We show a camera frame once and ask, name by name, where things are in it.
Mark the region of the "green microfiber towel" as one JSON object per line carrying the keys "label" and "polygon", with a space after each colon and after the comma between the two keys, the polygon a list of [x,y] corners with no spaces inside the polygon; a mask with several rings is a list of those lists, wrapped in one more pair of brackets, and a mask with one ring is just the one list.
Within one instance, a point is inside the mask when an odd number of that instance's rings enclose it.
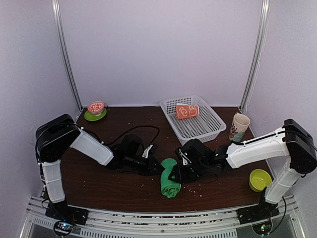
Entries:
{"label": "green microfiber towel", "polygon": [[181,184],[172,181],[169,176],[173,167],[177,165],[177,161],[173,158],[167,158],[161,162],[161,165],[164,167],[164,171],[160,177],[161,193],[167,198],[175,198],[181,190]]}

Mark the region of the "white plastic mesh basket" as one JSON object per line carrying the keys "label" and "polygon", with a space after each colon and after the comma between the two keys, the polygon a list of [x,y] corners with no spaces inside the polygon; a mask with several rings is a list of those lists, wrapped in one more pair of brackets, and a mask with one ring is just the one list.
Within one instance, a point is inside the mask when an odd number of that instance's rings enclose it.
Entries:
{"label": "white plastic mesh basket", "polygon": [[[208,142],[226,130],[225,122],[220,116],[199,96],[184,96],[175,99],[160,101],[160,107],[172,127],[181,145],[191,139]],[[177,119],[176,106],[198,106],[199,115],[190,119]]]}

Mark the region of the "orange bunny pattern towel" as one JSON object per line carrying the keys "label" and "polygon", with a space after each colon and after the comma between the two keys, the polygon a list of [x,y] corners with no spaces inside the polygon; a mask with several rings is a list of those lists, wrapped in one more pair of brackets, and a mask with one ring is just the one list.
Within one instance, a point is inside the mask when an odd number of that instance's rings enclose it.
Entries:
{"label": "orange bunny pattern towel", "polygon": [[198,105],[177,104],[176,116],[178,120],[195,118],[200,114]]}

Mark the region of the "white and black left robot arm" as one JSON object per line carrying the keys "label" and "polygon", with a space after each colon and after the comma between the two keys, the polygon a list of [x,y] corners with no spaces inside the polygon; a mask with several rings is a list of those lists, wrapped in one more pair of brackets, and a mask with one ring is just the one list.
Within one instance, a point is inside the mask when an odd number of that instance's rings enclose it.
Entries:
{"label": "white and black left robot arm", "polygon": [[71,216],[62,185],[61,159],[68,149],[74,149],[110,170],[130,167],[142,176],[161,175],[164,167],[156,160],[157,145],[153,140],[144,146],[143,140],[129,129],[110,143],[104,143],[96,133],[79,126],[68,114],[63,114],[36,130],[35,155],[46,187],[50,208],[60,220]]}

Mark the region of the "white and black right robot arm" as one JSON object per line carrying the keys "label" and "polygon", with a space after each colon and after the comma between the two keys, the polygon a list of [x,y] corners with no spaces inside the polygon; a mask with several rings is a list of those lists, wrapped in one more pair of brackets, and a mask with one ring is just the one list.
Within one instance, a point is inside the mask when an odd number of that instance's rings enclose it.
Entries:
{"label": "white and black right robot arm", "polygon": [[264,219],[300,176],[316,169],[316,151],[312,136],[293,119],[287,119],[274,132],[243,142],[231,142],[215,151],[198,139],[189,140],[176,149],[182,162],[173,166],[169,179],[178,183],[192,182],[207,171],[217,174],[257,161],[286,157],[282,170],[264,189],[262,201],[254,207],[254,215]]}

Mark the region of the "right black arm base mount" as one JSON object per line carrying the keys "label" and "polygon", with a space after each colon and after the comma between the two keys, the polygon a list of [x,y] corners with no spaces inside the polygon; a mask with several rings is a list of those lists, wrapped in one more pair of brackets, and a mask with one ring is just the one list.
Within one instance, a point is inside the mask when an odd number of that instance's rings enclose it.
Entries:
{"label": "right black arm base mount", "polygon": [[241,225],[269,219],[280,214],[277,204],[266,202],[263,196],[257,205],[240,208],[236,212]]}

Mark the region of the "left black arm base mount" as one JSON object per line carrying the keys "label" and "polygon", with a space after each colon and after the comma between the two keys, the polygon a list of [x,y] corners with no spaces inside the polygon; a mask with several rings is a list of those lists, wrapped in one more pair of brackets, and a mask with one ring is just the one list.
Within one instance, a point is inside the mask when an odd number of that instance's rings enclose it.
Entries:
{"label": "left black arm base mount", "polygon": [[89,211],[87,209],[68,206],[67,201],[52,203],[46,208],[45,215],[72,225],[85,225]]}

